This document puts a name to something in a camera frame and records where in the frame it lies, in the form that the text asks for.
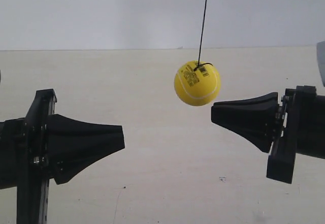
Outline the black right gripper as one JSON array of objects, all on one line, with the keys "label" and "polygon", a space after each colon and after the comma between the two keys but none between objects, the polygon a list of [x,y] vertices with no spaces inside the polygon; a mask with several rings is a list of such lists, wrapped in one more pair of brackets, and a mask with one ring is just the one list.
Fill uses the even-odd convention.
[{"label": "black right gripper", "polygon": [[272,120],[269,119],[279,108],[278,92],[245,100],[215,102],[211,107],[211,121],[245,138],[261,152],[269,153],[274,142],[268,156],[266,177],[291,184],[296,154],[317,156],[315,143],[308,138],[315,99],[314,86],[286,89],[279,119]]}]

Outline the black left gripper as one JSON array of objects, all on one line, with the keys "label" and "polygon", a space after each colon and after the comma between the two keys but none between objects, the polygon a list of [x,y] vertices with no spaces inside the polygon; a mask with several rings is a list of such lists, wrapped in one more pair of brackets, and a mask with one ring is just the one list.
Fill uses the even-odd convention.
[{"label": "black left gripper", "polygon": [[20,224],[47,222],[50,177],[46,130],[49,140],[53,142],[70,143],[104,138],[102,142],[86,143],[85,149],[78,145],[72,150],[49,157],[51,175],[58,185],[69,182],[93,163],[125,148],[122,126],[52,115],[56,102],[53,89],[36,91],[23,120],[20,139],[16,143],[16,222]]}]

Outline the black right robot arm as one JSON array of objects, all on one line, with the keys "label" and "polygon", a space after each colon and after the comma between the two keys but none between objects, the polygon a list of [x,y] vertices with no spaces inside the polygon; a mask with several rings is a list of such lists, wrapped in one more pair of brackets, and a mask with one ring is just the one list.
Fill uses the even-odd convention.
[{"label": "black right robot arm", "polygon": [[291,184],[296,154],[324,158],[324,96],[314,86],[236,101],[215,102],[212,123],[268,153],[266,177]]}]

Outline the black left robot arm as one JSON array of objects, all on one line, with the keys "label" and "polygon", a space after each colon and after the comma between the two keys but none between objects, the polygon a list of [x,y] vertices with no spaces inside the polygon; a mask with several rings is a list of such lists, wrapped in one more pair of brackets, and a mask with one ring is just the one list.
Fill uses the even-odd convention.
[{"label": "black left robot arm", "polygon": [[38,90],[25,117],[1,122],[1,189],[17,189],[17,223],[46,223],[49,182],[69,182],[125,147],[122,126],[55,113],[53,89]]}]

